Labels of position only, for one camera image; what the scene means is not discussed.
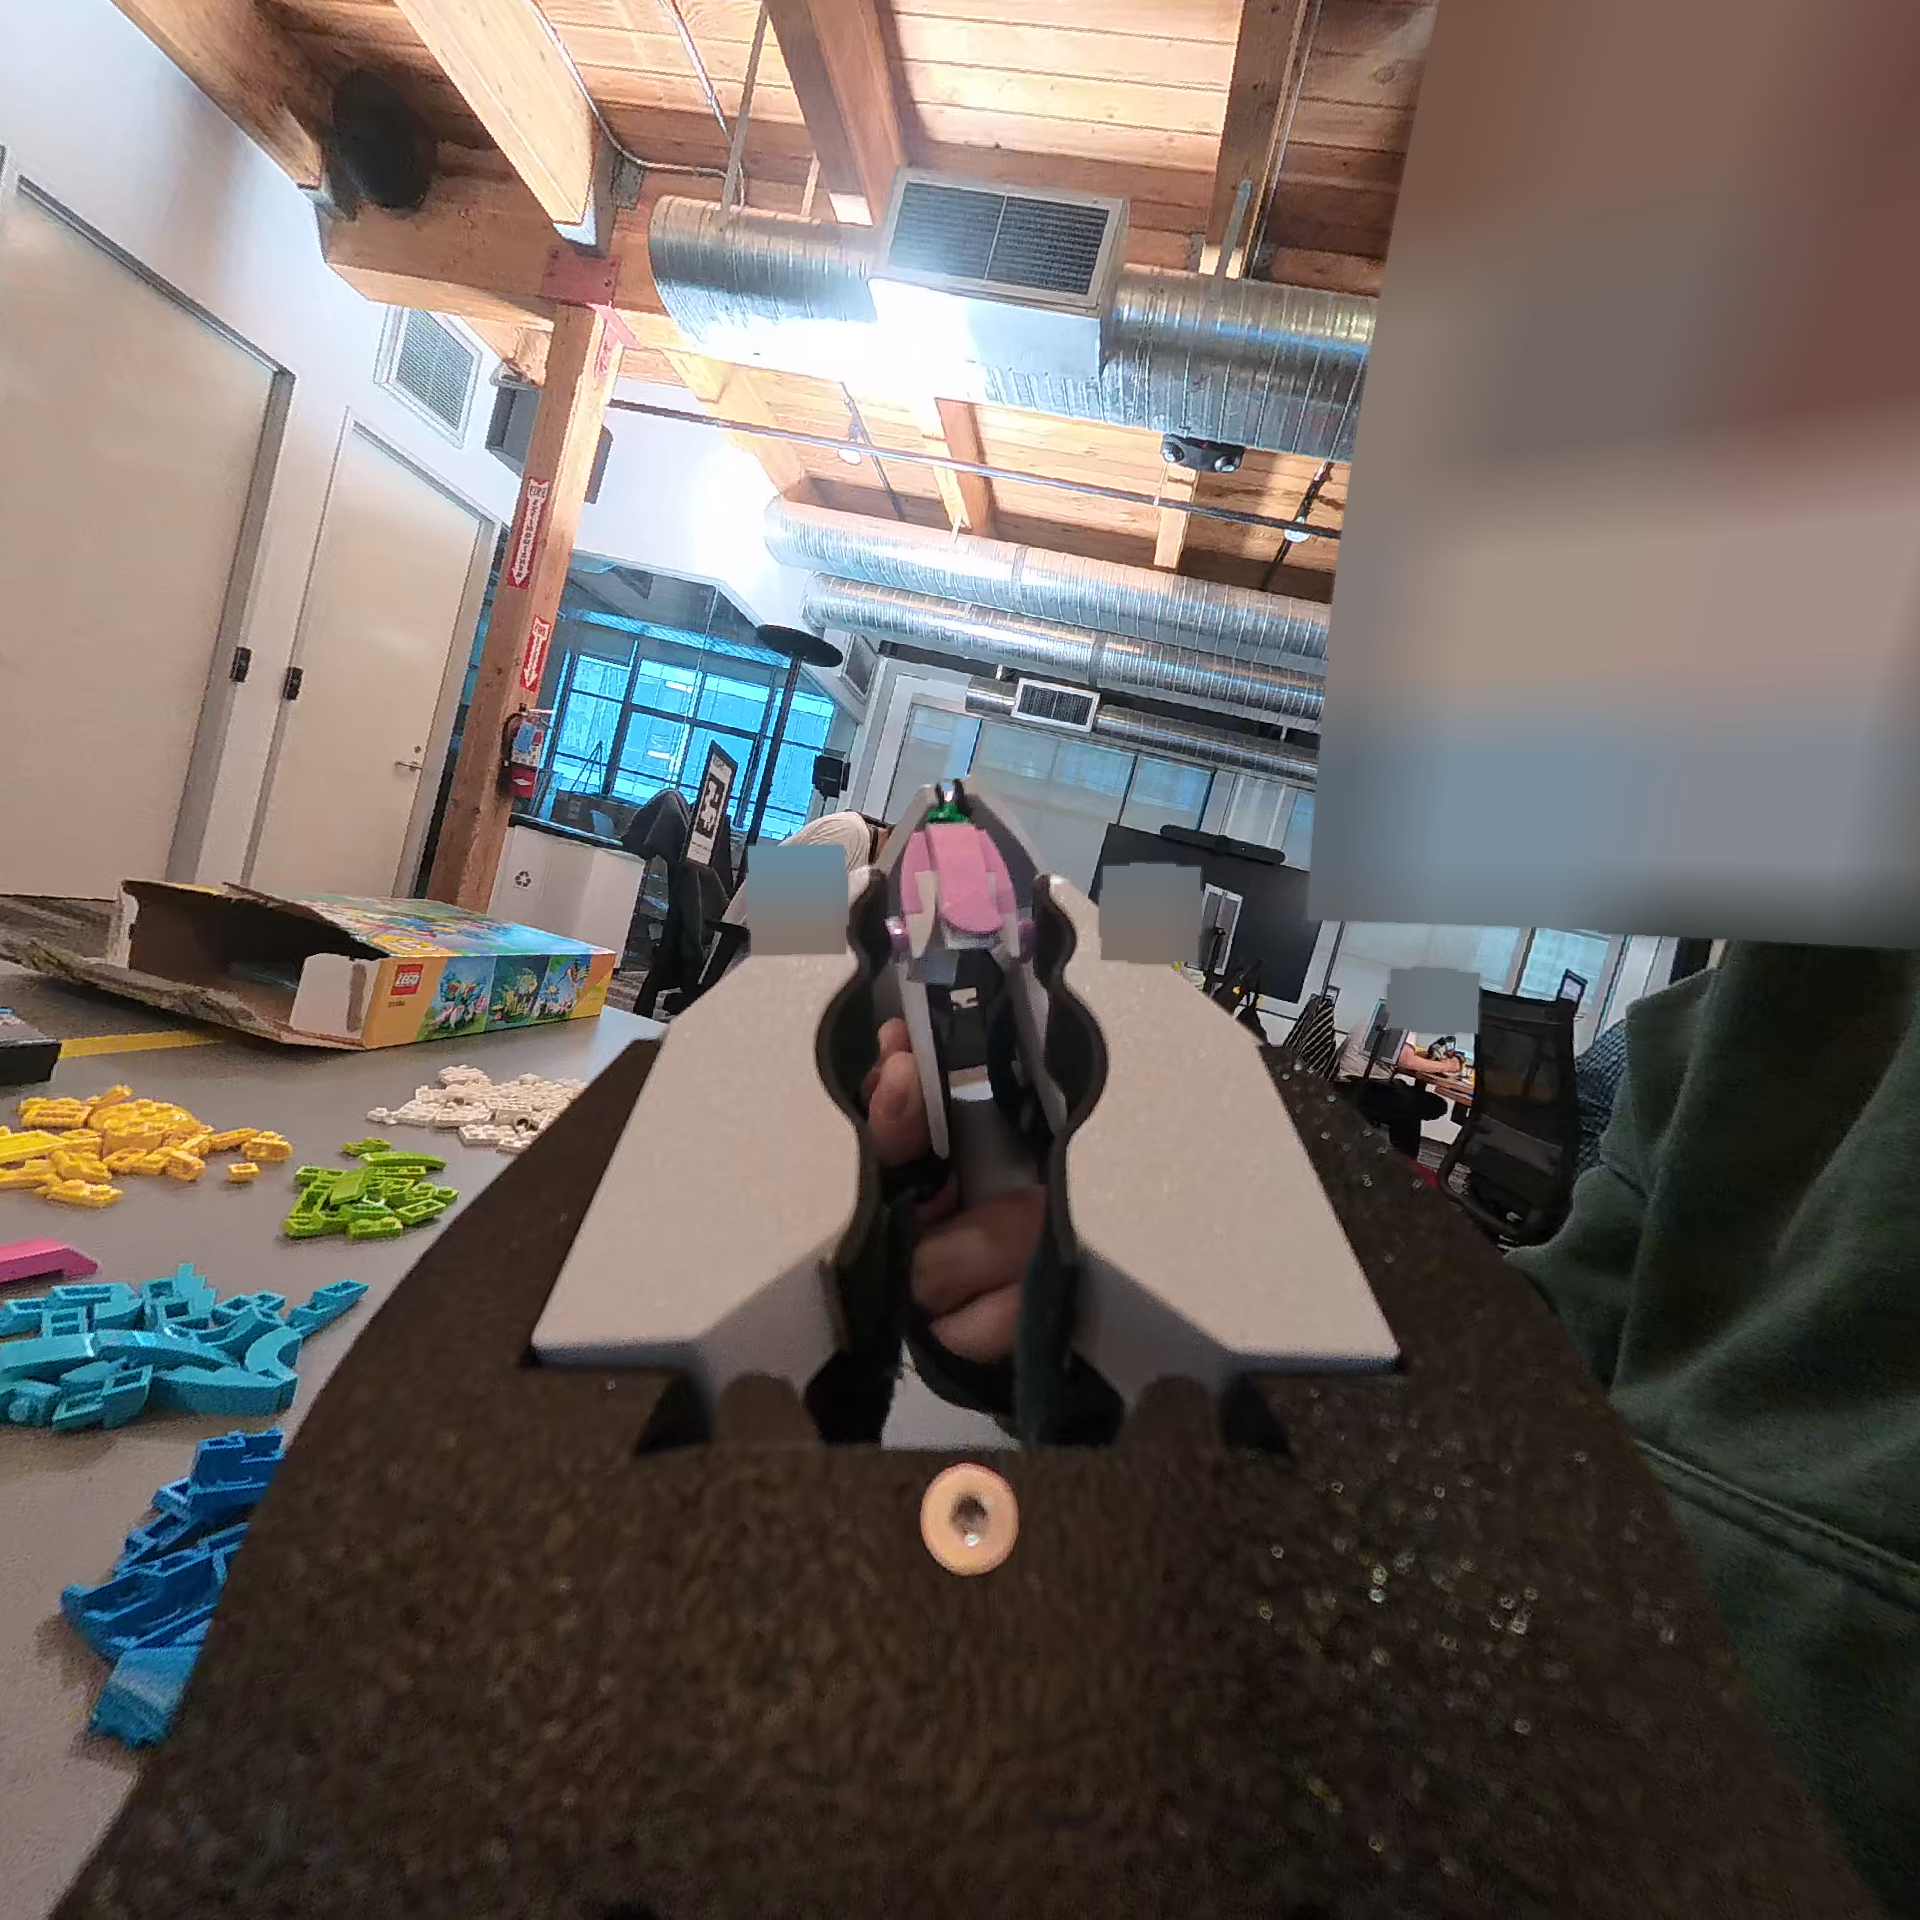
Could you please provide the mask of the white wall vent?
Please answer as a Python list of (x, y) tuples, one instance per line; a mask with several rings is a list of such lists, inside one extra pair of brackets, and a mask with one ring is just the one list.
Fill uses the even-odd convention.
[(374, 357), (374, 383), (458, 446), (477, 394), (483, 351), (450, 319), (389, 307)]

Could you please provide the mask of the pile of blue lego bricks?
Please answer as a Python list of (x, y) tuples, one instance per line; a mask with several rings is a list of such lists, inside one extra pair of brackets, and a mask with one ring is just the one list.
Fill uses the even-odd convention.
[(61, 1619), (106, 1663), (86, 1723), (93, 1734), (126, 1748), (167, 1738), (280, 1461), (277, 1428), (198, 1442), (189, 1471), (155, 1491), (109, 1575), (61, 1591)]

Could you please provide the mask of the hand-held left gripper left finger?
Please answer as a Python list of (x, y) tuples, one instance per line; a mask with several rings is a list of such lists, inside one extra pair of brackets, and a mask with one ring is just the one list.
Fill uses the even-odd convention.
[(827, 1445), (878, 1445), (902, 1359), (901, 1251), (859, 1088), (895, 959), (905, 842), (928, 783), (848, 871), (757, 853), (747, 950), (657, 1043), (533, 1331), (544, 1370), (665, 1376), (717, 1415), (784, 1384)]

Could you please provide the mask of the person's right hand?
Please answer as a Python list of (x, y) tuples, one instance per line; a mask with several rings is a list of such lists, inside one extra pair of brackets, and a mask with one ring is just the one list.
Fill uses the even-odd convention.
[(1046, 1226), (1046, 1189), (1021, 1184), (968, 1191), (931, 1171), (928, 1110), (905, 1019), (878, 1027), (878, 1061), (861, 1080), (878, 1165), (914, 1175), (915, 1236), (907, 1267), (909, 1299), (937, 1346), (960, 1359), (998, 1363), (1016, 1342), (1023, 1276)]

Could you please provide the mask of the wooden post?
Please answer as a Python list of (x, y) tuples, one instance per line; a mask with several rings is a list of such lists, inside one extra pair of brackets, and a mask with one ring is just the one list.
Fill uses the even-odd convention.
[(619, 354), (606, 307), (560, 309), (424, 890), (470, 911), (494, 893), (511, 820), (506, 726), (536, 706)]

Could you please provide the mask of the pink lego assembly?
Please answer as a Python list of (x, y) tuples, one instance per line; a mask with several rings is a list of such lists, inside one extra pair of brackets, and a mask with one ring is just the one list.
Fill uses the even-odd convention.
[(997, 968), (1030, 959), (1037, 860), (1014, 822), (965, 783), (923, 787), (889, 835), (879, 867), (902, 978), (947, 989), (974, 954)]

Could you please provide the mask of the black office chair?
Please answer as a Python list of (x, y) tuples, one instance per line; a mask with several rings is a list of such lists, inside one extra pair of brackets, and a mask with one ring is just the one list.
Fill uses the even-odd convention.
[(1577, 1006), (1481, 992), (1474, 1093), (1439, 1187), (1502, 1248), (1536, 1245), (1567, 1218), (1577, 1182)]
[(657, 1000), (677, 992), (677, 1007), (690, 1004), (705, 967), (709, 934), (735, 892), (730, 819), (722, 810), (709, 860), (687, 853), (693, 814), (677, 787), (665, 787), (637, 806), (621, 835), (624, 851), (663, 862), (665, 918), (656, 955), (632, 1004), (640, 1018), (657, 1018)]

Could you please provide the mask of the ceiling vent grille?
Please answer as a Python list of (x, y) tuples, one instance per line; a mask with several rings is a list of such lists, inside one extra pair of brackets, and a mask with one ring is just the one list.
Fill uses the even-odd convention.
[(1112, 296), (1128, 214), (1127, 198), (902, 167), (870, 276), (1097, 318)]

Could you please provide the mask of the white recycling bin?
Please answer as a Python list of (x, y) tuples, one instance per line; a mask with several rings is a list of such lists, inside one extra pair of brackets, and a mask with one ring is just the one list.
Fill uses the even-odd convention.
[(487, 916), (606, 948), (619, 964), (641, 883), (645, 862), (613, 838), (515, 820)]

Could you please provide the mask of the colourful lego box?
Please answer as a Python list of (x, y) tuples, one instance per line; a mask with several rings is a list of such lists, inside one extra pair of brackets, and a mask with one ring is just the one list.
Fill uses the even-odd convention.
[(390, 1048), (593, 1019), (615, 954), (450, 903), (126, 880), (103, 959), (288, 1046)]

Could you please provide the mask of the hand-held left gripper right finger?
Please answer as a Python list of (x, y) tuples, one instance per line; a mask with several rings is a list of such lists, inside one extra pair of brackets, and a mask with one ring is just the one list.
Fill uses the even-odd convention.
[[(1120, 1394), (1185, 1380), (1229, 1399), (1264, 1376), (1391, 1376), (1400, 1346), (1333, 1210), (1262, 1045), (1170, 959), (1112, 938), (1120, 871), (1090, 901), (1043, 871), (1034, 920), (1063, 932), (1063, 988), (1046, 1062), (1067, 1098), (1067, 1136), (1046, 1158), (1046, 1215), (1078, 1267), (1071, 1351)], [(1174, 890), (1173, 934), (1190, 908)], [(987, 1074), (998, 968), (962, 959), (960, 1072)], [(1118, 1428), (1006, 1428), (1027, 1445), (1091, 1445)]]

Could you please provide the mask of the white door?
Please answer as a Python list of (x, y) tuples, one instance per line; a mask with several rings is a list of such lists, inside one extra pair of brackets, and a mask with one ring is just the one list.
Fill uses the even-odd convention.
[(189, 876), (293, 380), (17, 182), (2, 286), (2, 883)]
[(347, 423), (327, 483), (242, 883), (407, 893), (494, 520)]

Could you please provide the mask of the pile of yellow lego bricks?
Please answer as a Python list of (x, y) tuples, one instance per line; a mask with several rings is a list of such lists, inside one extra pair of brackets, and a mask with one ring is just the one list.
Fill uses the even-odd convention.
[(24, 1095), (2, 1124), (2, 1192), (61, 1210), (109, 1210), (127, 1184), (250, 1187), (285, 1165), (294, 1144), (270, 1126), (211, 1126), (189, 1109), (109, 1088)]

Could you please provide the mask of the pile of white lego bricks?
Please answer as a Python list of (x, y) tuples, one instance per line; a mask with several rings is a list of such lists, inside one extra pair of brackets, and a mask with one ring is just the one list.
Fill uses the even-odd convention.
[(450, 1066), (403, 1100), (371, 1107), (367, 1123), (455, 1134), (464, 1144), (519, 1155), (554, 1124), (584, 1085), (577, 1077), (520, 1072), (494, 1078), (470, 1066)]

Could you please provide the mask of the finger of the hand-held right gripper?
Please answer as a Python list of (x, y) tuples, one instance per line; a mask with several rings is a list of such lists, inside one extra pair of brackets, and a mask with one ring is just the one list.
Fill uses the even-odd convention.
[(952, 1155), (947, 1085), (930, 994), (952, 988), (952, 948), (944, 938), (939, 903), (901, 903), (890, 914), (890, 942), (897, 1007), (915, 1062), (928, 1120), (928, 1150), (939, 1160), (946, 1160)]
[(987, 1006), (987, 1074), (993, 1109), (1021, 1138), (1067, 1136), (1069, 1107), (1049, 1068), (1050, 1006), (1063, 988), (1063, 932), (1001, 918), (992, 938), (998, 988)]

